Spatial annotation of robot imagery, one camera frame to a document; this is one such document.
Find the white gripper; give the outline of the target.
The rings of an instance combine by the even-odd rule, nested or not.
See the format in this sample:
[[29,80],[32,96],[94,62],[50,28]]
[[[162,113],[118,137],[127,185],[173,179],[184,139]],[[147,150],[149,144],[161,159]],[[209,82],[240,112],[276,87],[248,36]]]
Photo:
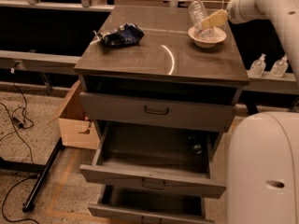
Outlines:
[[215,26],[221,26],[228,20],[233,24],[245,23],[259,18],[259,10],[255,0],[231,0],[227,5],[227,11],[220,9],[201,21],[201,29],[205,30]]

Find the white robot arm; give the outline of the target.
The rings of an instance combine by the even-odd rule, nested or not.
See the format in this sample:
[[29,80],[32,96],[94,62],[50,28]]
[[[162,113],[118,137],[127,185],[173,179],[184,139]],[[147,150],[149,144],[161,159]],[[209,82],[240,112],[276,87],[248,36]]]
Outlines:
[[[298,0],[231,0],[200,22],[205,30],[268,20],[292,72],[298,74]],[[299,118],[263,112],[243,119],[231,137],[227,162],[227,224],[299,224]]]

